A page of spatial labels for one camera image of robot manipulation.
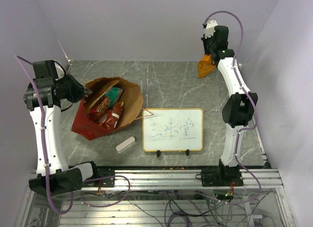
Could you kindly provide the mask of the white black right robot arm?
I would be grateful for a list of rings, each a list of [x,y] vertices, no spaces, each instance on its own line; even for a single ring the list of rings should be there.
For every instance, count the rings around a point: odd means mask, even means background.
[[[258,95],[250,91],[240,74],[235,52],[228,48],[229,29],[215,20],[204,25],[202,37],[204,52],[209,64],[222,74],[229,99],[222,110],[226,125],[224,151],[218,166],[210,166],[197,175],[204,187],[243,185],[239,154],[242,138],[252,120]]]

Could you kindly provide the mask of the red paper bag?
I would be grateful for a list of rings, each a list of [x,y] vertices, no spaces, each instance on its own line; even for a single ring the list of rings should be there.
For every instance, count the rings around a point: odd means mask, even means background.
[[[101,77],[90,80],[85,83],[85,87],[92,91],[92,94],[81,100],[71,131],[77,133],[88,140],[94,140],[98,137],[106,136],[121,130],[133,121],[141,119],[145,109],[142,108],[143,95],[138,84],[129,82],[121,77]],[[117,102],[124,102],[123,110],[120,115],[117,126],[113,130],[106,130],[97,124],[97,121],[88,119],[88,113],[91,108],[102,98],[111,87],[119,87],[123,92]]]

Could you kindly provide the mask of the tan teal chips bag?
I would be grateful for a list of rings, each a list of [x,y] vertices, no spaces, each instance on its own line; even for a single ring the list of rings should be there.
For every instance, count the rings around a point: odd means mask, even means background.
[[[105,97],[108,100],[108,109],[111,109],[114,104],[118,101],[121,94],[123,92],[122,88],[119,87],[111,87],[106,93]]]

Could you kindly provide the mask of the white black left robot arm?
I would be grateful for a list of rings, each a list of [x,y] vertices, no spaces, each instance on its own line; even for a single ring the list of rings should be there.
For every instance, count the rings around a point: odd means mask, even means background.
[[[34,124],[38,154],[37,177],[29,180],[30,189],[45,197],[47,192],[56,196],[80,190],[83,183],[97,185],[100,175],[93,161],[69,168],[60,133],[61,101],[77,103],[91,90],[54,60],[33,62],[32,66],[35,77],[23,97]]]

